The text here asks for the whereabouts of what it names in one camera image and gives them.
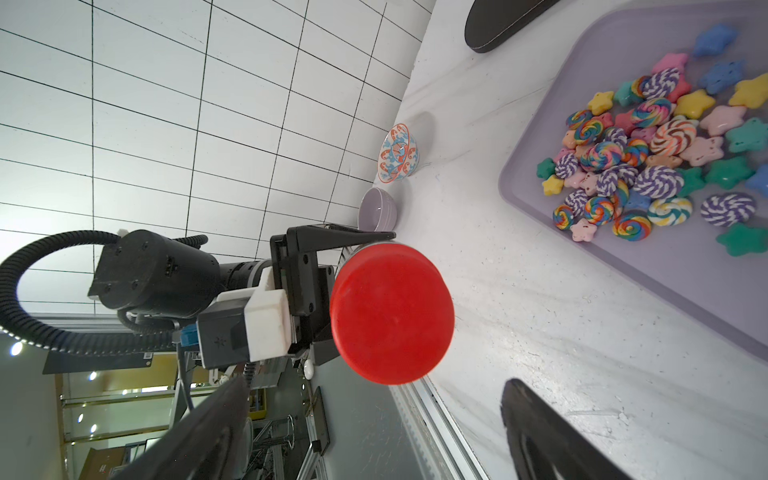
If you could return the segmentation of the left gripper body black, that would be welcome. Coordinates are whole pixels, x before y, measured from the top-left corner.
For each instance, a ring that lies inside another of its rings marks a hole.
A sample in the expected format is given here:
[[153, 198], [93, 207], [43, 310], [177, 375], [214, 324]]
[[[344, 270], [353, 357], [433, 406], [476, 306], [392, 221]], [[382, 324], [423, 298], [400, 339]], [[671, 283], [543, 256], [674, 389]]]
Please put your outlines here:
[[316, 365], [336, 358], [329, 313], [334, 268], [317, 257], [333, 248], [329, 233], [284, 233], [270, 239], [275, 287], [288, 299], [288, 355], [306, 357]]

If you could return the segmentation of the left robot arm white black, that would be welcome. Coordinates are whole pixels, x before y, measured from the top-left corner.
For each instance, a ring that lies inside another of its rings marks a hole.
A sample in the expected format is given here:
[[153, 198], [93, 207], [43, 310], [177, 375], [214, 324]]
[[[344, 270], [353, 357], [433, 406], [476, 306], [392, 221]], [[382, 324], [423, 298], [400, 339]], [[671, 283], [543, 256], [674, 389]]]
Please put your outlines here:
[[[392, 239], [335, 224], [292, 227], [272, 237], [266, 260], [220, 264], [206, 237], [170, 239], [148, 230], [124, 235], [70, 231], [37, 240], [1, 266], [1, 328], [37, 347], [79, 356], [124, 356], [196, 348], [215, 369], [303, 354], [330, 341], [335, 272], [323, 251]], [[81, 333], [45, 323], [21, 305], [24, 273], [42, 258], [83, 245], [102, 253], [88, 294], [114, 310], [121, 333]]]

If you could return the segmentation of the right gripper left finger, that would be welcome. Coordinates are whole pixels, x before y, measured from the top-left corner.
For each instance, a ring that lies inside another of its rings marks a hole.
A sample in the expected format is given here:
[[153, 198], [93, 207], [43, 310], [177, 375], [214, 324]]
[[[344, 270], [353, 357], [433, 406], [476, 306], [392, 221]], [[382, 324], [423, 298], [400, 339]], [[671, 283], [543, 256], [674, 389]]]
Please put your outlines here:
[[243, 443], [248, 393], [241, 377], [225, 382], [116, 477], [232, 479]]

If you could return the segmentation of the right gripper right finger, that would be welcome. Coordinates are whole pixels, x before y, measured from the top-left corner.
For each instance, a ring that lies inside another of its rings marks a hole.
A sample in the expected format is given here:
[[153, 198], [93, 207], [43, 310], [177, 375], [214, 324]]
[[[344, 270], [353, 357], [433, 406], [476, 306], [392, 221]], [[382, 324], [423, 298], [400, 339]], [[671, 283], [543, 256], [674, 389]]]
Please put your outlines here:
[[522, 380], [505, 383], [500, 410], [518, 478], [628, 477]]

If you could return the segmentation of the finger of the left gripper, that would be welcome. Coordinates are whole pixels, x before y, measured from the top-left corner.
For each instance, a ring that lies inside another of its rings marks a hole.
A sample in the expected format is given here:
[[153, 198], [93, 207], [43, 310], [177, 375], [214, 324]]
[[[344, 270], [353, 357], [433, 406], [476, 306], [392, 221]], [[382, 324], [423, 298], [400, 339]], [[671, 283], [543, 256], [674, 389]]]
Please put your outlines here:
[[366, 232], [337, 224], [291, 227], [286, 232], [289, 252], [319, 252], [394, 240], [392, 231]]

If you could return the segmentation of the red lid candy jar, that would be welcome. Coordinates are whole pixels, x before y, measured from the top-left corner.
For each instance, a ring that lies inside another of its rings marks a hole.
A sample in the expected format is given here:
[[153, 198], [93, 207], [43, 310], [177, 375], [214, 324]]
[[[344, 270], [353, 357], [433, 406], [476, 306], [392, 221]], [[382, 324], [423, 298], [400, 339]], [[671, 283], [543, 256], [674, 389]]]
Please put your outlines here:
[[399, 243], [366, 246], [340, 269], [330, 300], [334, 343], [347, 365], [382, 385], [412, 383], [446, 355], [451, 294], [437, 267]]

